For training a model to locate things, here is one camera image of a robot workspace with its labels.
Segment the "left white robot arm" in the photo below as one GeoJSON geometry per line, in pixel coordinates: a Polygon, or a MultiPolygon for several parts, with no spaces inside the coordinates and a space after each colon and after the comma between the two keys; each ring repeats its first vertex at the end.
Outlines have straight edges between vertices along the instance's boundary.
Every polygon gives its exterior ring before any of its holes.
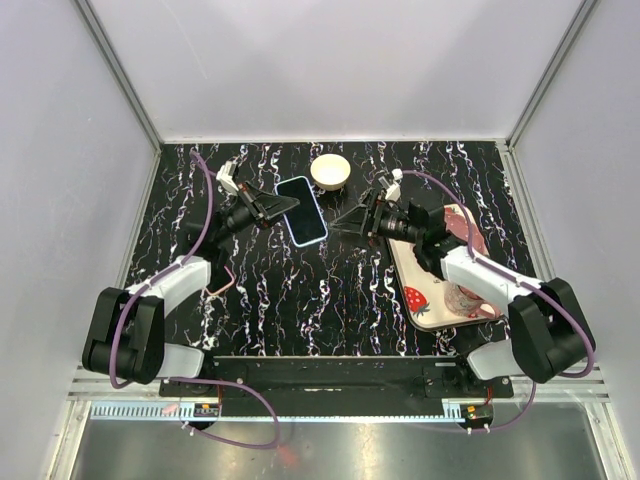
{"type": "Polygon", "coordinates": [[[270,228],[300,204],[248,182],[234,202],[216,212],[208,195],[205,220],[183,232],[183,254],[151,278],[127,289],[108,287],[97,298],[82,352],[82,366],[107,375],[114,388],[149,384],[165,360],[165,319],[191,295],[226,274],[225,243],[247,228],[270,228]]]}

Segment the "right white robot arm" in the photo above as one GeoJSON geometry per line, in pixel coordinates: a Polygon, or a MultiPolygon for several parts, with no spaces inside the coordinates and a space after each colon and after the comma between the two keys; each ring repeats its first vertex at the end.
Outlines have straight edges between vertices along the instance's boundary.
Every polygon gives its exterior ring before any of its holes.
{"type": "Polygon", "coordinates": [[[382,191],[369,189],[329,227],[352,237],[408,243],[424,271],[505,315],[509,337],[470,351],[466,364],[454,371],[455,387],[463,395],[480,394],[497,377],[524,375],[538,384],[556,376],[571,378],[571,367],[580,361],[591,371],[595,340],[569,283],[519,275],[475,252],[469,239],[447,228],[442,204],[411,203],[402,209],[382,191]]]}

